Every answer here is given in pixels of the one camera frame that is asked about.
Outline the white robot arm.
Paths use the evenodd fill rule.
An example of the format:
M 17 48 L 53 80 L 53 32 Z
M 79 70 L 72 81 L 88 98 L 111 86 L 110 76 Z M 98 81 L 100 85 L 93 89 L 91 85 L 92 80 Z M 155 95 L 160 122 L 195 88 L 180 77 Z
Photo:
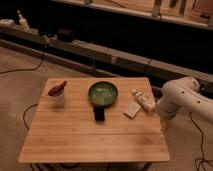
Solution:
M 173 119 L 183 107 L 213 124 L 213 100 L 199 94 L 200 84 L 193 77 L 183 77 L 166 82 L 162 97 L 156 103 L 156 112 L 164 119 Z

